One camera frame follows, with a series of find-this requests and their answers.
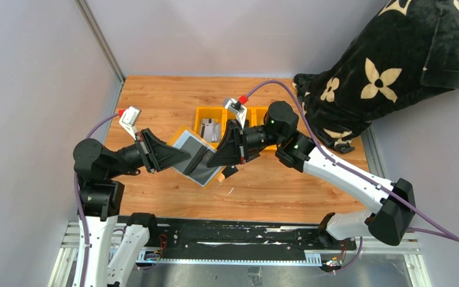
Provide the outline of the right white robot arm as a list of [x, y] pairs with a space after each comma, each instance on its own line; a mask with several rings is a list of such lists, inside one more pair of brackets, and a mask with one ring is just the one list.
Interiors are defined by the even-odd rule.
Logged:
[[333, 249], [351, 237], [373, 236], [397, 246], [415, 215], [414, 190], [405, 179], [392, 182], [367, 173], [317, 146], [297, 129], [299, 116], [284, 101], [273, 102], [261, 126], [244, 128], [238, 120], [228, 120], [226, 132], [209, 167], [245, 164], [270, 145], [286, 167], [323, 179], [365, 205], [352, 213], [329, 213], [317, 227], [319, 245]]

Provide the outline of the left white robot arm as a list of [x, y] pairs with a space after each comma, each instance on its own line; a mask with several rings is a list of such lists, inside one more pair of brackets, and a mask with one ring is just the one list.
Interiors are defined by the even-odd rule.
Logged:
[[161, 254], [167, 237], [158, 231], [155, 215], [134, 213], [116, 253], [110, 256], [125, 187], [115, 178], [139, 175], [141, 167], [149, 173], [159, 172], [189, 159], [190, 154], [144, 129], [134, 144], [118, 151], [107, 149], [96, 139], [84, 139], [75, 147], [73, 157], [80, 231], [73, 285], [126, 286], [142, 248], [159, 246]]

